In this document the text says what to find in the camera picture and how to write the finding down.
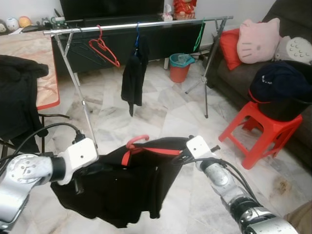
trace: television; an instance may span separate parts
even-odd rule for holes
[[[164,0],[60,0],[65,19],[85,20],[161,14]]]

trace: black jacket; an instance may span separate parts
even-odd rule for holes
[[[187,138],[168,137],[136,147],[183,150]],[[84,189],[76,195],[74,182],[51,188],[60,203],[87,218],[99,217],[118,228],[137,223],[142,211],[149,211],[150,218],[159,218],[162,202],[174,182],[181,165],[171,163],[175,156],[142,151],[130,157],[128,166],[122,166],[124,154],[121,147],[85,169],[75,173]]]
[[[20,143],[42,128],[36,107],[37,78],[48,75],[48,66],[35,61],[0,55],[0,138]],[[38,151],[37,145],[24,152]]]
[[[129,103],[131,116],[133,115],[134,104],[142,106],[142,87],[149,53],[146,37],[140,36],[138,48],[135,47],[132,50],[131,57],[123,72],[121,98]]]

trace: red decoration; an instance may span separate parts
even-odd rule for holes
[[[188,20],[195,18],[194,7],[197,0],[174,0],[176,20]]]

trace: figurine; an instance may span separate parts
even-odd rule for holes
[[[45,26],[46,24],[50,23],[49,19],[46,17],[46,18],[42,18],[42,21],[41,21],[41,24],[43,26]]]
[[[20,28],[18,20],[14,17],[10,17],[6,20],[6,26],[11,32],[14,32]]]
[[[21,16],[19,18],[19,25],[21,28],[27,27],[31,25],[31,21],[27,16]]]
[[[171,12],[172,12],[171,5],[166,4],[164,7],[164,14],[162,14],[162,19],[164,21],[172,21],[173,17],[171,15]]]
[[[174,0],[176,20],[188,20],[195,18],[194,7],[197,0]]]
[[[9,33],[9,29],[6,27],[6,24],[3,20],[0,20],[0,36],[7,35]]]

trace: hello kitty pillow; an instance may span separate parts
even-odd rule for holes
[[[279,36],[278,18],[267,23],[254,23],[245,20],[239,28],[237,53],[243,63],[256,63],[271,60],[278,46]]]

